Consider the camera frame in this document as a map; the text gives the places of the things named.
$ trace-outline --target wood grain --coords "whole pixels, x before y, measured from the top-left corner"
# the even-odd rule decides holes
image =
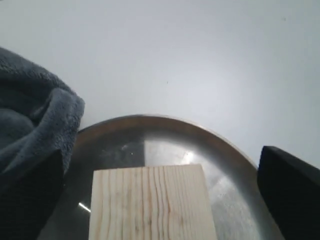
[[[201,165],[94,172],[89,240],[216,240]]]

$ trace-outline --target metal surface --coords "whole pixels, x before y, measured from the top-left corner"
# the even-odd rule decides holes
[[[283,239],[248,158],[203,128],[140,115],[112,119],[79,133],[65,191],[38,239],[88,239],[94,170],[185,164],[203,167],[219,240]]]

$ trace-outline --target black object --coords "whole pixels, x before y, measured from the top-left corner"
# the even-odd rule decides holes
[[[60,196],[84,101],[0,48],[0,239],[35,239]]]
[[[264,146],[260,193],[287,240],[320,239],[320,170],[274,146]]]

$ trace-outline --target gray towel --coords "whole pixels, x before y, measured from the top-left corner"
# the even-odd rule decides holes
[[[43,227],[59,198],[84,106],[56,75],[0,48],[0,239],[32,239]],[[27,209],[35,203],[39,213]]]

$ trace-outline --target wooden block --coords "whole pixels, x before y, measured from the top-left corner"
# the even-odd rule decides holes
[[[89,240],[217,240],[201,165],[95,171]]]

